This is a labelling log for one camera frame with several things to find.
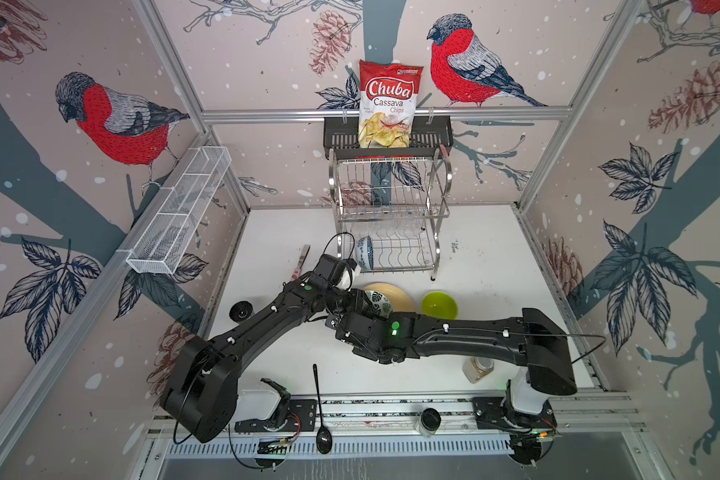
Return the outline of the yellow cream plate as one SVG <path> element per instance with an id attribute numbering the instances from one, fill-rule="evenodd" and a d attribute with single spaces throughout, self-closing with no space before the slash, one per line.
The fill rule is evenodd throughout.
<path id="1" fill-rule="evenodd" d="M 399 287 L 389 283 L 373 283 L 363 288 L 366 290 L 376 290 L 383 293 L 391 302 L 393 312 L 414 312 L 415 306 L 411 297 Z"/>

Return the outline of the blue floral white bowl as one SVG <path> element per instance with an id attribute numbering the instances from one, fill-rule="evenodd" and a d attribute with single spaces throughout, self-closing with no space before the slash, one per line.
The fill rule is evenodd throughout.
<path id="1" fill-rule="evenodd" d="M 366 235 L 360 238 L 356 246 L 356 261 L 360 268 L 365 271 L 373 271 L 375 268 L 375 255 L 373 240 Z"/>

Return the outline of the lime green bowl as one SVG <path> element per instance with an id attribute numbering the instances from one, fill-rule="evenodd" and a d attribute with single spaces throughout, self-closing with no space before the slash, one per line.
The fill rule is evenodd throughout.
<path id="1" fill-rule="evenodd" d="M 424 315 L 444 320 L 455 320 L 459 314 L 456 300 L 441 291 L 427 293 L 421 301 L 421 311 Z"/>

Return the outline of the green leaf pattern bowl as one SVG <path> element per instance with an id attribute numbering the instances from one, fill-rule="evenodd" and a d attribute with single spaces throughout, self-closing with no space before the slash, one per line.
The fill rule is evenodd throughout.
<path id="1" fill-rule="evenodd" d="M 393 312 L 390 300 L 383 293 L 376 290 L 366 290 L 365 294 L 376 314 L 387 319 Z"/>

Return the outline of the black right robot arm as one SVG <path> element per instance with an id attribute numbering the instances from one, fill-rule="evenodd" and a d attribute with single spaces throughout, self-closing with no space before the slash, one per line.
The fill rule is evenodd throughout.
<path id="1" fill-rule="evenodd" d="M 383 365 L 436 355 L 487 358 L 525 367 L 531 387 L 541 393 L 569 396 L 578 391 L 568 334 L 535 308 L 499 320 L 347 312 L 331 316 L 327 326 L 355 355 Z"/>

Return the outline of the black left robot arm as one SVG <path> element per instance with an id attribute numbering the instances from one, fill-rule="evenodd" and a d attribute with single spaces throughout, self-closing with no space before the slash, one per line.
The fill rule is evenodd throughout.
<path id="1" fill-rule="evenodd" d="M 235 414 L 238 382 L 253 360 L 315 314 L 339 312 L 360 273 L 355 260 L 323 254 L 250 319 L 209 340 L 193 337 L 176 357 L 159 406 L 198 441 L 214 439 Z"/>

